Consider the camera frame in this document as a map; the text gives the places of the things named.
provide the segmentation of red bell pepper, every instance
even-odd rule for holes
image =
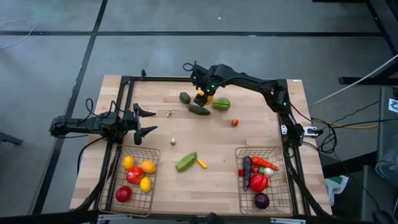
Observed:
[[[253,174],[250,179],[250,188],[255,192],[262,192],[264,189],[268,187],[268,178],[260,175]]]

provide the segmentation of garlic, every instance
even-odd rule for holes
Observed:
[[[172,145],[172,146],[175,146],[175,139],[173,138],[171,141],[170,141],[170,144]]]
[[[264,169],[264,175],[266,177],[271,177],[272,175],[274,175],[274,171],[271,168],[265,168]]]

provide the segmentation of yellow cable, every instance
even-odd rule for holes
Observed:
[[[318,121],[318,122],[320,122],[320,123],[323,123],[323,121],[320,121],[320,120],[318,120],[318,119],[314,119],[315,121]],[[332,122],[328,122],[328,121],[326,121],[326,123],[328,123],[328,124],[330,124],[330,125],[332,125],[332,126],[335,126],[335,127],[341,127],[341,125],[339,125],[339,124],[333,124]],[[343,128],[348,128],[348,129],[370,129],[370,128],[375,128],[375,127],[377,127],[378,126],[378,124],[374,124],[374,125],[370,125],[370,126],[365,126],[365,127],[359,127],[359,126],[346,126],[346,127],[343,127]]]

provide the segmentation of white cable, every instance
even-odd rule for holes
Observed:
[[[332,97],[332,96],[336,95],[337,93],[339,93],[339,92],[341,92],[341,91],[343,91],[343,90],[346,90],[346,89],[348,89],[349,87],[351,87],[351,86],[353,86],[353,85],[356,85],[357,83],[359,83],[360,81],[364,80],[365,78],[367,78],[367,77],[369,77],[369,76],[371,76],[371,75],[374,75],[374,74],[377,73],[378,71],[382,70],[386,65],[388,65],[390,62],[392,62],[392,61],[393,61],[394,59],[396,59],[397,57],[398,57],[398,55],[393,56],[392,59],[388,60],[388,62],[384,63],[383,65],[381,65],[380,67],[378,67],[377,69],[375,69],[375,71],[371,72],[369,75],[366,75],[365,77],[361,78],[360,80],[354,82],[353,84],[351,84],[351,85],[349,85],[349,86],[346,86],[346,87],[342,88],[341,90],[339,90],[339,91],[337,91],[337,92],[335,92],[335,93],[332,93],[332,94],[330,94],[330,95],[328,95],[328,96],[326,96],[326,97],[324,97],[324,98],[322,98],[322,99],[320,99],[320,100],[318,100],[318,101],[316,101],[316,102],[314,102],[314,103],[311,103],[309,106],[313,106],[313,105],[315,105],[315,104],[317,104],[317,103],[319,103],[319,102],[321,102],[321,101],[323,101],[323,100],[325,100],[325,99],[327,99],[327,98],[329,98],[329,97]]]
[[[37,28],[37,26],[39,25],[39,19],[36,18],[36,17],[30,17],[30,18],[25,18],[25,19],[17,19],[17,20],[14,20],[14,21],[0,22],[0,24],[6,25],[8,23],[25,21],[25,20],[29,20],[29,19],[35,19],[36,20],[36,25],[33,27],[33,29],[31,29],[30,32],[24,38],[22,38],[21,40],[18,40],[18,41],[14,42],[14,43],[11,43],[9,45],[0,47],[0,49],[6,49],[6,48],[11,47],[11,46],[13,46],[15,44],[18,44],[19,42],[21,42],[21,41],[25,40],[26,38],[28,38],[28,36],[30,36],[30,34],[33,32],[33,30],[35,30]]]

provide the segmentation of small red fruit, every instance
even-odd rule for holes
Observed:
[[[234,119],[234,120],[232,121],[232,126],[237,126],[238,124],[239,124],[239,121],[238,121],[238,120]]]
[[[128,186],[123,186],[116,192],[116,200],[119,202],[127,202],[130,198],[131,189]]]
[[[259,172],[259,169],[260,168],[258,168],[258,167],[253,167],[251,170],[255,174],[255,173]]]
[[[139,184],[142,178],[144,178],[144,171],[140,167],[134,166],[127,171],[126,180],[130,184]]]
[[[238,175],[239,175],[240,177],[243,177],[243,169],[238,169]]]

